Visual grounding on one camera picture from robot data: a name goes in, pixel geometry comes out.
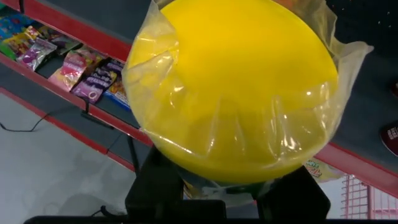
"yellow balloon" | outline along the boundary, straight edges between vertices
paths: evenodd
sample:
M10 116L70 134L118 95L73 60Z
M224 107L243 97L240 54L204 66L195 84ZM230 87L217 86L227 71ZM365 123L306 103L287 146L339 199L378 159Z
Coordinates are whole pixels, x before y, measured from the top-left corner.
M161 12L174 35L153 42L142 31L127 67L144 66L156 42L177 38L168 74L158 82L163 59L144 70L139 89L151 97L132 105L168 158L207 179L252 183L292 172L320 150L333 131L321 120L333 112L319 106L338 74L306 23L269 0L176 0ZM127 93L130 102L140 94Z

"snack package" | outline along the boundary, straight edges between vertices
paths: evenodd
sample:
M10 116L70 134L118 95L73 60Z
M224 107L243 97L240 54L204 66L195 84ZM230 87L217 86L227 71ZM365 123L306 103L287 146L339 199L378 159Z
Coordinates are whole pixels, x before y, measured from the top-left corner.
M326 1L166 2L149 6L122 72L163 155L208 180L249 184L327 144L373 48L336 40Z
M0 39L8 39L24 31L25 26L33 23L32 19L22 15L14 14L0 19Z
M67 53L69 50L74 49L80 44L79 41L63 35L47 26L42 26L39 29L39 32L43 34L48 41L58 46L57 53L59 55Z
M120 77L104 92L104 96L119 104L122 108L130 111L129 102L127 100L126 92L124 91L123 83Z
M91 60L91 63L88 64L86 68L86 73L91 73L98 66L100 61L106 58L105 55L93 50L87 46L82 46L81 48L76 50L77 53L84 55L86 58Z
M319 161L316 158L308 160L304 166L318 183L337 180L345 175L344 172L330 166L329 164Z
M70 91L92 63L91 58L71 50L65 57L62 67L54 72L49 81L65 91Z
M56 45L41 38L37 38L30 49L17 58L17 61L24 64L32 71L35 71L36 68L44 61L46 56L54 52L56 49Z
M105 69L108 69L109 71L116 73L118 77L121 77L124 64L115 59L112 59L104 67Z
M95 103L100 98L102 92L115 81L118 75L115 72L97 68L93 73L85 77L72 90L76 96L86 98L90 103Z
M2 41L0 51L15 60L30 49L37 37L40 37L40 33L30 26L23 33Z

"red shelf edge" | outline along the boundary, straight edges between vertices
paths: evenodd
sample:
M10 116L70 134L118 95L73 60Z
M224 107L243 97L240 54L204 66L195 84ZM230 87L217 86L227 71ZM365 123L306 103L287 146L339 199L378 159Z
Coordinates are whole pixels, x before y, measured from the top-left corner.
M317 159L398 198L398 174L330 142Z
M12 9L15 9L19 12L21 11L19 8L19 0L0 0L0 2Z
M111 37L36 0L24 0L24 14L112 58L125 62L131 44Z
M31 112L35 113L37 116L44 117L46 115L46 113L44 111L36 108L35 106L31 105L30 103L26 102L25 100L23 100L23 99L19 98L18 96L12 94L11 92L9 92L8 90L6 90L3 87L0 87L0 93L5 95L5 96L7 96L8 98L14 100L15 102L19 103L23 107L25 107L28 110L30 110ZM93 140L89 139L88 137L86 137L86 136L80 134L79 132L75 131L73 128L69 127L68 125L58 121L54 117L46 116L44 119L46 121L48 121L49 123L52 123L52 124L56 125L56 127L64 130L66 133L70 134L74 138L78 139L79 141L81 141L82 143L86 144L87 146L95 149L96 151L98 151L98 152L100 152L102 154L106 154L108 152L107 148L97 144L96 142L94 142Z
M109 151L107 153L107 156L109 158L113 159L114 161L116 161L117 163L121 164L122 166L126 167L127 169L129 169L133 172L136 171L133 164L131 164L129 161L123 159L122 157L116 155L115 153Z

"red metal rack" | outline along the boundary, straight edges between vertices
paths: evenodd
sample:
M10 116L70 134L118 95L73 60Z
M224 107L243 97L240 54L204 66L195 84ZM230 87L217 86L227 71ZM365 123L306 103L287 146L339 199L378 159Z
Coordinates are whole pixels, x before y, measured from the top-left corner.
M14 9L20 9L20 0L0 1ZM59 30L66 35L74 37L84 44L87 44L90 47L109 55L110 57L117 58L123 62L127 59L131 43L118 40L117 38L108 35L85 22L79 21L73 17L52 9L45 4L40 3L38 0L24 0L21 2L23 2L23 10L27 16L56 30ZM79 106L81 109L84 109L85 102L82 99L57 88L39 74L31 72L29 69L20 66L18 63L13 62L1 54L0 62L4 63L15 71L18 71L39 85L42 85L44 88L52 91L58 96L68 100L74 105ZM142 141L144 144L148 146L152 145L150 139L143 132L125 123L124 121L121 121L119 118L112 116L106 111L103 111L95 105L90 105L89 113L105 123L108 123L121 130L122 132ZM316 155L316 158L332 165L333 167L336 167L337 169L343 170L346 173L354 174L363 182L372 184L377 188L394 195L395 197L398 197L398 174L385 169L383 166L380 166L373 161L365 159L360 155L357 155L332 143L321 150Z

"purple candy package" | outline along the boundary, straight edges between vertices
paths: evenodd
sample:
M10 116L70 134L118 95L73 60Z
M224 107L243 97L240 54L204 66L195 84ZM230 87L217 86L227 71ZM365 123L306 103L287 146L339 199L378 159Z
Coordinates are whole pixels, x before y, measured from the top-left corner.
M118 60L112 59L110 62L108 62L104 68L116 73L117 76L121 76L122 75L122 69L124 67L124 64L119 62Z
M115 72L104 68L97 68L77 84L72 93L88 99L90 103L95 103L100 98L102 92L112 85L116 77L117 74Z
M19 56L17 61L30 68L32 71L35 71L40 63L44 61L46 56L51 54L56 49L56 45L41 38L36 38L35 43L27 52Z

